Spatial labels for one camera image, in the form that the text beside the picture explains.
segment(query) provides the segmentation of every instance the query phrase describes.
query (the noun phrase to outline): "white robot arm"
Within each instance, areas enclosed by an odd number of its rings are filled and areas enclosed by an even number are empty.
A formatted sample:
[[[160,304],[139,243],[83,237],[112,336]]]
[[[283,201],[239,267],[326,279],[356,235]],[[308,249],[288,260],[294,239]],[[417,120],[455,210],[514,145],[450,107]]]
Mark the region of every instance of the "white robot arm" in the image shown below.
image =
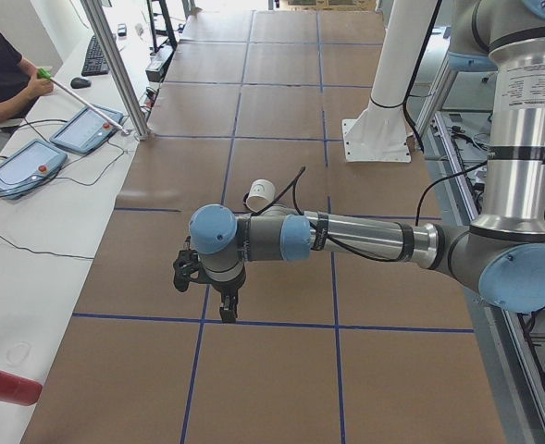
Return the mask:
[[[451,53],[467,65],[488,56],[499,71],[483,211],[469,227],[410,227],[276,206],[235,216],[208,205],[193,215],[191,236],[174,263],[176,288],[212,284],[221,293],[223,321],[234,322],[244,262],[299,260],[311,250],[330,250],[416,262],[505,310],[543,307],[545,1],[458,1]]]

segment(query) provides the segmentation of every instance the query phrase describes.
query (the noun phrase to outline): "person's hand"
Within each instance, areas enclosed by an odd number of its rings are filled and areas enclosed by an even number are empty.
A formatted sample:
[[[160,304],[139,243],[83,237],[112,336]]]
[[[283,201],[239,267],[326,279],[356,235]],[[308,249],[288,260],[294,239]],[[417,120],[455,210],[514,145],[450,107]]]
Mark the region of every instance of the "person's hand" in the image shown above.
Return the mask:
[[[54,89],[54,84],[49,79],[38,79],[38,75],[33,74],[30,82],[26,87],[30,100],[36,99],[41,95],[51,93]]]

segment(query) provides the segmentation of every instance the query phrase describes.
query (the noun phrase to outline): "person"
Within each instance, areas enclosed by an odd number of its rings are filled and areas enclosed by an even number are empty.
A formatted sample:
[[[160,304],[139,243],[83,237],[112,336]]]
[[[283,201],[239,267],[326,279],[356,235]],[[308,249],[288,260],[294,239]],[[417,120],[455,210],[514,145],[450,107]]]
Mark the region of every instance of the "person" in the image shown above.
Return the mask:
[[[37,78],[37,71],[0,32],[0,122],[25,117],[38,97],[53,90],[50,80]]]

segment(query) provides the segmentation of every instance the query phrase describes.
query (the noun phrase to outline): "white desk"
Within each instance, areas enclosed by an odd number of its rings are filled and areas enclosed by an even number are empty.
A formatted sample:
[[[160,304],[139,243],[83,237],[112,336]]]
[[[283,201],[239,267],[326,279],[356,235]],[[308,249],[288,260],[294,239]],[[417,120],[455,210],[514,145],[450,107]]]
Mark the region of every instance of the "white desk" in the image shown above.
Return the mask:
[[[57,80],[68,85],[71,78],[81,74],[88,42],[87,38],[75,49],[56,73]],[[120,53],[140,98],[149,85],[144,69],[150,60],[146,43],[134,34],[133,23],[129,25],[126,42],[121,41],[118,46],[123,46]],[[78,90],[81,96],[126,114],[111,75],[91,80],[91,88]],[[55,88],[40,98],[27,119],[69,119],[81,108],[81,104]],[[128,122],[125,127],[130,128],[131,124]],[[37,128],[48,138],[59,126]],[[11,155],[36,137],[32,129],[19,130],[1,154]],[[95,185],[84,187],[55,179],[16,201],[0,199],[0,234],[36,251],[93,256],[138,144],[134,137],[119,134],[111,142],[127,153]],[[105,144],[67,167],[59,177],[92,182],[120,153],[117,147]],[[77,158],[69,154],[68,162]],[[90,266],[89,260],[31,254],[0,240],[0,369],[44,383]],[[19,442],[33,409],[0,402],[0,444]]]

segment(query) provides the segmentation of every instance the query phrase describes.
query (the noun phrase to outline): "green tip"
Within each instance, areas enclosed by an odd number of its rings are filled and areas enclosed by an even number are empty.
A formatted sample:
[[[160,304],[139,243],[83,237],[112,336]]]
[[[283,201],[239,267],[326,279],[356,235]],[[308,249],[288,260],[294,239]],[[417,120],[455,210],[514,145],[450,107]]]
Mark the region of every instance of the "green tip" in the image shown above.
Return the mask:
[[[38,78],[39,79],[52,79],[52,76],[44,68],[38,68]]]

